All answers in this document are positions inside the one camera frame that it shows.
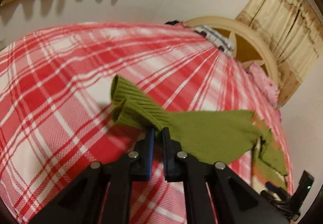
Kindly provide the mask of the grey white patterned pillow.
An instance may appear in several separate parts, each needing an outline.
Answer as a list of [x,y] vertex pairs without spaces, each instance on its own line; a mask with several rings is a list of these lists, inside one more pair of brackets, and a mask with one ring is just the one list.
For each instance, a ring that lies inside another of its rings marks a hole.
[[220,34],[215,29],[208,27],[206,25],[198,25],[193,27],[193,30],[206,38],[210,43],[217,47],[225,56],[234,57],[236,51],[236,41],[235,39],[230,39],[222,34]]

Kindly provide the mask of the pink folded blanket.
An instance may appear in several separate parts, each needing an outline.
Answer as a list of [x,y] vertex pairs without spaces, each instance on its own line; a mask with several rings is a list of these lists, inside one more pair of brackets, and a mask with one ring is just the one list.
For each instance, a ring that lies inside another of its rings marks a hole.
[[247,69],[246,73],[254,82],[254,84],[258,87],[260,92],[266,98],[266,100],[271,104],[271,106],[275,109],[275,113],[281,122],[281,112],[278,109],[278,98],[280,94],[280,90],[277,85],[268,77],[263,70],[263,68],[253,62]]

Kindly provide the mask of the green orange striped sweater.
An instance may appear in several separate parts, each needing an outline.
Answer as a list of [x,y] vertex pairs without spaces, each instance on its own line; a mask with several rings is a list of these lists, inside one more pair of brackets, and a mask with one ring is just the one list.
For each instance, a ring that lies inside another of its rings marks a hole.
[[166,111],[120,75],[113,78],[111,100],[117,125],[153,127],[157,133],[167,127],[183,151],[210,164],[230,164],[252,150],[252,169],[258,182],[288,188],[284,153],[272,129],[251,110]]

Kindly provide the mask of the cream wooden headboard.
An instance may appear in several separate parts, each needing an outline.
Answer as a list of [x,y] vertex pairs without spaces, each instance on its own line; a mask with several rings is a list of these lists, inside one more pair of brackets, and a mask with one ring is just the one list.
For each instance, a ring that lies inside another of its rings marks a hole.
[[197,17],[187,20],[185,24],[189,27],[204,24],[215,30],[227,32],[229,40],[235,43],[233,57],[239,60],[245,68],[254,62],[264,66],[268,77],[275,85],[279,85],[279,71],[273,53],[261,36],[247,25],[217,16]]

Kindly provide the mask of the red white plaid bedsheet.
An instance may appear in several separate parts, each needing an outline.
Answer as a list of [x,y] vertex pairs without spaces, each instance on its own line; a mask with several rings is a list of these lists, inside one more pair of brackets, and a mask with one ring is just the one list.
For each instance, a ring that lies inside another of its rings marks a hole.
[[138,130],[111,118],[119,74],[168,111],[254,111],[289,154],[280,115],[243,66],[181,25],[46,28],[1,52],[1,199],[28,223],[93,161],[127,152]]

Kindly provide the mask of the beige patterned curtain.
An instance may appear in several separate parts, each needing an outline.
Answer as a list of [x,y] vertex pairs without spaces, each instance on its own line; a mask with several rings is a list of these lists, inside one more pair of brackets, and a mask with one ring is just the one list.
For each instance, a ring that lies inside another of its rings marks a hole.
[[322,53],[322,22],[306,0],[250,0],[237,21],[257,32],[274,55],[283,106]]

